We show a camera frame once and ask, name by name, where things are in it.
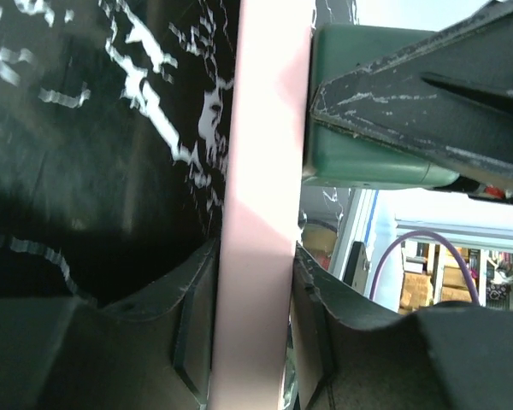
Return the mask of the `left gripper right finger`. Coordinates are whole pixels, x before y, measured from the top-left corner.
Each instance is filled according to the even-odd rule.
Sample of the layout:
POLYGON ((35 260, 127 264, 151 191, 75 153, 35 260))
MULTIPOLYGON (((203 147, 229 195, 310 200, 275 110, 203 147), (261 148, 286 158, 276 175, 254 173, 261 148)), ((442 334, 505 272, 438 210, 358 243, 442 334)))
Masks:
POLYGON ((446 302, 401 315, 293 263, 292 336, 304 409, 513 409, 513 312, 446 302))

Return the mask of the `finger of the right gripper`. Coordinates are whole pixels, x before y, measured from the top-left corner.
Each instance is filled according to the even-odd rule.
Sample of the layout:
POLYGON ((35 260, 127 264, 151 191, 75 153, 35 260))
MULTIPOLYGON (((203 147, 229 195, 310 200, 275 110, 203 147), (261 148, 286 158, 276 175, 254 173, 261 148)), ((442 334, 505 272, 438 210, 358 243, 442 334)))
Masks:
POLYGON ((513 1, 320 86, 330 122, 358 111, 376 137, 484 184, 513 186, 513 1))

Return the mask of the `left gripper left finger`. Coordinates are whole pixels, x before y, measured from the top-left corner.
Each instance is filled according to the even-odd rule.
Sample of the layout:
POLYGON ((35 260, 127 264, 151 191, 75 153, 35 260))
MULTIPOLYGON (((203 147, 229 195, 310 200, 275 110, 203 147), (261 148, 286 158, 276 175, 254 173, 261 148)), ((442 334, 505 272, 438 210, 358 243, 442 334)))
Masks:
POLYGON ((0 409, 204 409, 219 245, 104 308, 39 279, 56 251, 0 237, 0 409))

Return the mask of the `dark green plug adapter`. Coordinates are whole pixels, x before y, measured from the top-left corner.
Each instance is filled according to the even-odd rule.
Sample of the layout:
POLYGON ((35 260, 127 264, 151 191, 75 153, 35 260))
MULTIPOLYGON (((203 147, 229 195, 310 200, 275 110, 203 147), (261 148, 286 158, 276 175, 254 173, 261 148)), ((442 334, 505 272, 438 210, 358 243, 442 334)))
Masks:
MULTIPOLYGON (((431 36, 430 31, 328 23, 312 40, 309 100, 320 86, 366 67, 370 62, 431 36)), ((358 111, 343 112, 330 122, 306 116, 304 185, 375 190, 424 188, 454 183, 458 173, 423 156, 394 147, 376 137, 380 128, 358 111)))

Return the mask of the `pink power strip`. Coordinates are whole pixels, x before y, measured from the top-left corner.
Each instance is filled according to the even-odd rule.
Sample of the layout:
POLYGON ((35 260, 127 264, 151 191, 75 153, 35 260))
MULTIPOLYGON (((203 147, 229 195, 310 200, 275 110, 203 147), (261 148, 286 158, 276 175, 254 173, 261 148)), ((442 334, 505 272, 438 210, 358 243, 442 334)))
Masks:
POLYGON ((298 237, 311 1, 244 1, 209 407, 276 409, 298 237))

